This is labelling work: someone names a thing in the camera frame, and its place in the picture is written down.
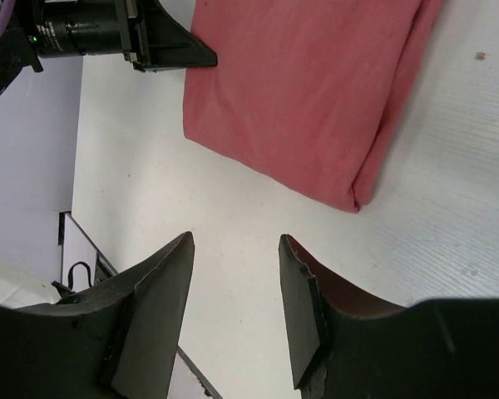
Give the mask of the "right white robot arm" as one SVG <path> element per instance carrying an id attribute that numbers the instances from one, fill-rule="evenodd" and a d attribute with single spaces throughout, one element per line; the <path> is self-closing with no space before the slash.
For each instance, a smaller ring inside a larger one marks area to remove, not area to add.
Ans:
<path id="1" fill-rule="evenodd" d="M 184 233 L 89 287 L 0 262 L 0 398 L 216 398 L 179 348 L 195 245 Z M 279 277 L 304 398 L 499 398 L 499 299 L 403 308 L 332 272 L 292 236 Z"/>

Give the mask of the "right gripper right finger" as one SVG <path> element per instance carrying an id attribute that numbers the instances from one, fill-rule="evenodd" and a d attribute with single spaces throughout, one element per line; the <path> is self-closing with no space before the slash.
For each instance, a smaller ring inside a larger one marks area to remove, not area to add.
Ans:
<path id="1" fill-rule="evenodd" d="M 402 307 L 323 266 L 288 234 L 279 277 L 303 397 L 499 398 L 499 298 Z"/>

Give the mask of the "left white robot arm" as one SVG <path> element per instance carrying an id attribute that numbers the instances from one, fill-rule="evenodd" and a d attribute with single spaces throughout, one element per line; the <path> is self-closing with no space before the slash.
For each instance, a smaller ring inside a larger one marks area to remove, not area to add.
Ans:
<path id="1" fill-rule="evenodd" d="M 159 1 L 0 1 L 0 95 L 44 57 L 118 53 L 142 72 L 218 63 Z"/>

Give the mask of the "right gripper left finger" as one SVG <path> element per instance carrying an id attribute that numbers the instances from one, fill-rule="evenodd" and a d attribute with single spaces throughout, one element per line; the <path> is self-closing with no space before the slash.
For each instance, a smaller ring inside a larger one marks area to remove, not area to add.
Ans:
<path id="1" fill-rule="evenodd" d="M 0 398 L 164 398 L 195 244 L 148 259 L 58 303 L 0 306 Z"/>

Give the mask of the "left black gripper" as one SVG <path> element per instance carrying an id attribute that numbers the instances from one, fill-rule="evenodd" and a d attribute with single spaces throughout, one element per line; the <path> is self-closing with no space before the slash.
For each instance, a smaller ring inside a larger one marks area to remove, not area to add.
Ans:
<path id="1" fill-rule="evenodd" d="M 121 53 L 142 72 L 218 65 L 160 1 L 17 1 L 14 16 L 42 58 Z"/>

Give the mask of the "red t shirt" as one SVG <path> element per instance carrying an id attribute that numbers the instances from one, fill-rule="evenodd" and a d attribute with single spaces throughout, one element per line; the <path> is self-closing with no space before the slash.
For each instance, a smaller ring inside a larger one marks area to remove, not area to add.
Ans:
<path id="1" fill-rule="evenodd" d="M 199 1 L 217 53 L 186 73 L 185 137 L 356 213 L 422 66 L 441 1 Z"/>

